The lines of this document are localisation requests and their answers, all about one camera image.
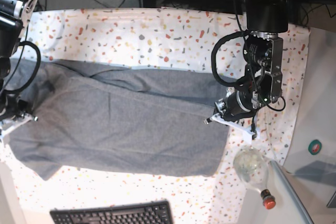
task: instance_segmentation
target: clear plastic bottle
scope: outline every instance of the clear plastic bottle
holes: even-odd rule
[[[267,189],[268,164],[260,151],[250,146],[243,147],[236,154],[233,167],[248,189],[260,193],[266,209],[272,209],[276,205],[275,198]]]

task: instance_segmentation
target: desk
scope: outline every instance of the desk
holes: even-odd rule
[[[35,13],[28,39],[40,47],[44,61],[67,59],[130,68],[211,72],[214,43],[237,30],[236,19],[229,14],[178,9],[78,9]],[[287,108],[280,113],[269,109],[259,112],[261,135],[253,145],[283,164],[300,103],[309,31],[290,25],[281,37],[282,88]],[[243,40],[238,39],[222,47],[217,55],[219,73],[233,78],[242,75],[242,46]],[[29,49],[24,57],[35,60]],[[218,171],[212,177],[177,178],[64,166],[45,182],[16,160],[8,146],[0,157],[12,170],[20,205],[28,219],[37,216],[32,212],[38,212],[46,218],[44,223],[52,223],[47,215],[55,208],[106,207],[167,199],[175,223],[235,223],[245,188],[232,161],[242,145],[241,133],[232,129]]]

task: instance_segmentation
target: black cylinder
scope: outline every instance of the black cylinder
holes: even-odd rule
[[[250,112],[253,110],[251,99],[252,97],[249,94],[236,91],[228,97],[226,111],[233,116]]]
[[[245,0],[247,29],[266,33],[288,30],[286,0]]]
[[[0,11],[14,16],[17,1],[18,0],[0,0]]]
[[[9,58],[16,51],[20,43],[20,33],[23,23],[2,15],[5,21],[0,23],[0,58]]]

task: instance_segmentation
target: gray cloth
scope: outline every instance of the gray cloth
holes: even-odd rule
[[[11,88],[29,78],[34,64],[21,61]],[[225,94],[211,74],[42,62],[22,96],[39,121],[15,130],[9,144],[45,180],[62,165],[210,176],[220,163],[228,128],[203,120]]]

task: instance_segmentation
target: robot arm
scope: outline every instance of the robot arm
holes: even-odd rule
[[[265,106],[276,111],[282,111],[286,106],[281,89],[283,39],[278,36],[288,30],[286,0],[244,1],[247,30],[222,38],[211,57],[215,79],[224,86],[235,88],[230,96],[215,103],[216,112],[226,122],[253,118]],[[227,83],[217,73],[216,54],[221,45],[238,37],[244,37],[245,42],[245,75],[234,83]],[[274,109],[270,104],[278,102],[279,98],[283,99],[283,108]]]
[[[22,124],[37,120],[28,113],[28,104],[19,99],[20,93],[31,83],[39,68],[40,53],[29,41],[20,42],[25,34],[37,0],[0,0],[0,140]],[[20,89],[5,90],[4,78],[11,71],[9,58],[21,45],[37,52],[37,64],[32,77]]]
[[[0,0],[0,57],[9,58],[28,27],[37,0]]]

